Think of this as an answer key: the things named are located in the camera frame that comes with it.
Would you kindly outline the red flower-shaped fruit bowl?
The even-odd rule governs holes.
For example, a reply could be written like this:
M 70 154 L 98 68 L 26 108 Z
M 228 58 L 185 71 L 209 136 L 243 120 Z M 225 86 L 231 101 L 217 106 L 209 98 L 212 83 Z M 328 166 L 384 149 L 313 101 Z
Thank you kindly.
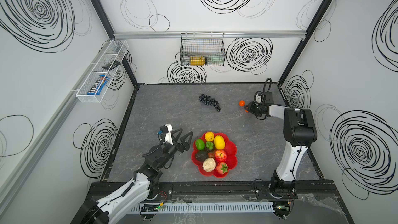
M 203 166 L 202 166 L 203 162 L 196 159 L 196 155 L 200 151 L 200 150 L 197 149 L 196 141 L 194 141 L 193 145 L 192 145 L 193 152 L 191 154 L 191 160 L 198 167 L 198 170 L 199 170 L 199 172 L 202 175 L 207 176 L 207 177 L 214 176 L 214 177 L 217 177 L 217 178 L 225 178 L 225 177 L 227 177 L 227 175 L 229 174 L 229 172 L 231 170 L 236 168 L 236 166 L 238 164 L 237 157 L 236 157 L 237 147 L 232 141 L 229 140 L 229 138 L 228 138 L 228 136 L 226 134 L 224 134 L 224 133 L 215 133 L 215 137 L 216 136 L 223 137 L 224 142 L 226 144 L 225 148 L 223 149 L 226 152 L 225 164 L 228 167 L 227 171 L 225 173 L 222 174 L 217 169 L 214 169 L 211 172 L 206 172 L 205 170 L 203 170 Z

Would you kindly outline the red strawberry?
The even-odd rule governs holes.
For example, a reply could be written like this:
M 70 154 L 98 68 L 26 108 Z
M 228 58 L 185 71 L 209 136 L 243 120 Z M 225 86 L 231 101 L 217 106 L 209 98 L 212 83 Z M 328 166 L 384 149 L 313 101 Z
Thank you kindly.
M 220 162 L 217 166 L 216 166 L 216 172 L 220 175 L 224 175 L 226 173 L 228 173 L 229 167 L 225 162 Z

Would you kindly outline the cream garlic bulb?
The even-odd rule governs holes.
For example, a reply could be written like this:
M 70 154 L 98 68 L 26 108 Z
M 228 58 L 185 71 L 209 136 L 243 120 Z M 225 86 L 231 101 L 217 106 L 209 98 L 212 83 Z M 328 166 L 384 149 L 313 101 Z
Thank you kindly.
M 202 169 L 205 172 L 212 172 L 216 168 L 216 161 L 214 158 L 208 158 L 202 163 Z

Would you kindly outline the dark grape bunch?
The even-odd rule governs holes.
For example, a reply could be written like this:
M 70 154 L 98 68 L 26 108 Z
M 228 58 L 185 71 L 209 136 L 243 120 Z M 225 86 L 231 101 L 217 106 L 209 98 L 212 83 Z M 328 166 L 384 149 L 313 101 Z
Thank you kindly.
M 217 112 L 221 111 L 219 102 L 215 98 L 212 98 L 210 95 L 201 94 L 199 96 L 199 101 L 205 105 L 212 106 Z

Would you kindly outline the red apple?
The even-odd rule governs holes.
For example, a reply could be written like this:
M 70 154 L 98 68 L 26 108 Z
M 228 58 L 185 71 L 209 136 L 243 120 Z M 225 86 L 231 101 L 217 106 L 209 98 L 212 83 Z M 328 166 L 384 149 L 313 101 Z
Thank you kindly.
M 226 160 L 227 160 L 227 153 L 226 153 L 223 149 L 221 149 L 221 150 L 216 150 L 216 151 L 214 152 L 214 159 L 215 159 L 215 161 L 216 161 L 217 163 L 226 162 Z

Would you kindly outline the dark avocado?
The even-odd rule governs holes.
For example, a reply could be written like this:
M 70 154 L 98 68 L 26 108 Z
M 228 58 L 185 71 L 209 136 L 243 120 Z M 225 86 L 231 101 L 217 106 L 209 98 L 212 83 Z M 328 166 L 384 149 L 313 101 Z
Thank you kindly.
M 196 154 L 195 154 L 195 159 L 199 162 L 204 162 L 206 159 L 208 159 L 208 152 L 206 152 L 205 150 L 199 150 Z

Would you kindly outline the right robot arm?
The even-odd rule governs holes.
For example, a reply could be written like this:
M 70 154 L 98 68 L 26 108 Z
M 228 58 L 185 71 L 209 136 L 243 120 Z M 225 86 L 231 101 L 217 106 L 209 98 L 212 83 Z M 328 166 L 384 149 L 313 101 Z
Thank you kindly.
M 261 91 L 256 92 L 254 100 L 245 106 L 245 110 L 261 120 L 275 117 L 284 121 L 285 150 L 268 188 L 275 199 L 292 196 L 302 157 L 318 136 L 312 111 L 276 105 L 271 92 Z

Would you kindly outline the yellow lemon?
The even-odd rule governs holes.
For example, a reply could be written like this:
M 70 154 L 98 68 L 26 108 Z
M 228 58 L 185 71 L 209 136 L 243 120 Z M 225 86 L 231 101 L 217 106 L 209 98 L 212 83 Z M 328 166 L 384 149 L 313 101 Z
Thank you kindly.
M 223 150 L 225 148 L 226 142 L 223 136 L 218 135 L 214 138 L 214 146 L 216 150 Z

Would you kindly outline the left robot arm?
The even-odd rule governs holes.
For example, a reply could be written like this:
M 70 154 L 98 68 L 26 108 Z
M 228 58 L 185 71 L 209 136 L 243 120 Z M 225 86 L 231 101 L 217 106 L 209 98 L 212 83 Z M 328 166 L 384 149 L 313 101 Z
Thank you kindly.
M 133 207 L 147 198 L 155 198 L 159 189 L 162 168 L 172 162 L 176 152 L 191 148 L 193 132 L 181 135 L 183 129 L 168 130 L 168 125 L 160 128 L 159 144 L 143 154 L 145 161 L 133 173 L 133 177 L 116 191 L 98 200 L 88 199 L 73 217 L 72 224 L 116 224 Z

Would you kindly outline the green lime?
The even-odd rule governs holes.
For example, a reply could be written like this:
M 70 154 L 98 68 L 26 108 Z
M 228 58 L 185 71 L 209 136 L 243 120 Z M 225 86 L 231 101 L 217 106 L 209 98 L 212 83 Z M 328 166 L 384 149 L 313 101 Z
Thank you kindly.
M 205 149 L 205 142 L 202 139 L 197 139 L 195 141 L 195 146 L 197 150 L 204 150 Z

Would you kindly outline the small yellow pear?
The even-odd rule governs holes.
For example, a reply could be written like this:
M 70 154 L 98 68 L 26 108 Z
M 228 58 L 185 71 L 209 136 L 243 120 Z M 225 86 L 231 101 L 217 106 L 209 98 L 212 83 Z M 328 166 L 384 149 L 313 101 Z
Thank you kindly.
M 213 132 L 206 132 L 206 133 L 204 134 L 204 137 L 205 137 L 206 142 L 213 142 L 213 141 L 214 141 L 214 138 L 215 138 Z

